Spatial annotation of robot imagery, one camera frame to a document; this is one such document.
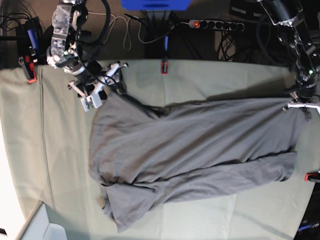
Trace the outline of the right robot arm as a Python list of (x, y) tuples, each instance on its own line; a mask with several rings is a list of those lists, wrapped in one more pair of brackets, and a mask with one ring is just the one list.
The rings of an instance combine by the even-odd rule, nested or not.
[(107, 73), (96, 61), (101, 48), (105, 45), (111, 22), (109, 3), (102, 4), (106, 17), (102, 30), (93, 41), (86, 41), (87, 31), (82, 27), (88, 19), (89, 11), (84, 0), (64, 0), (59, 3), (52, 15), (53, 33), (46, 52), (49, 66), (63, 69), (75, 79), (68, 83), (68, 89), (74, 90), (78, 97), (87, 99), (94, 93), (105, 100), (104, 87), (109, 87), (119, 95), (127, 93), (121, 77), (121, 65), (109, 66), (115, 72)]

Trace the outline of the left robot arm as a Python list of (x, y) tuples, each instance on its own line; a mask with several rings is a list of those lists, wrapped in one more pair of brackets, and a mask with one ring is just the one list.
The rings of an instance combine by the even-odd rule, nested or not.
[(258, 3), (265, 12), (256, 26), (256, 38), (262, 52), (272, 63), (280, 65), (270, 56), (260, 38), (262, 22), (268, 18), (279, 31), (277, 38), (280, 43), (293, 54), (293, 63), (289, 68), (295, 73), (295, 84), (288, 89), (292, 100), (283, 109), (315, 109), (319, 112), (320, 103), (312, 98), (319, 97), (316, 88), (320, 81), (320, 49), (312, 39), (300, 1), (259, 0)]

